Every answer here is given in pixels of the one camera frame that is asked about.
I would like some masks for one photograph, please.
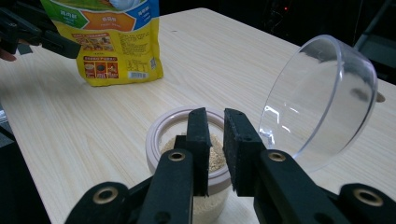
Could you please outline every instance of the food package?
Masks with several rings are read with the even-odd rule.
[[[159,0],[41,0],[60,35],[78,42],[80,75],[92,86],[163,76]]]

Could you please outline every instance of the transparent dome lid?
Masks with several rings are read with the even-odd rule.
[[[288,152],[314,171],[359,136],[375,104],[374,67],[329,35],[306,42],[276,80],[259,134],[268,149]]]

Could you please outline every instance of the table surface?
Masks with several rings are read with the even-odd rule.
[[[213,11],[198,8],[161,17],[164,77],[94,88],[74,60],[33,48],[0,62],[0,99],[53,223],[63,223],[92,186],[129,188],[150,176],[145,139],[168,110],[202,105],[241,110],[258,127],[277,75],[297,46]],[[396,88],[379,81],[386,101],[343,157],[311,173],[338,193],[360,182],[396,199]],[[217,223],[258,223],[251,198],[230,194]]]

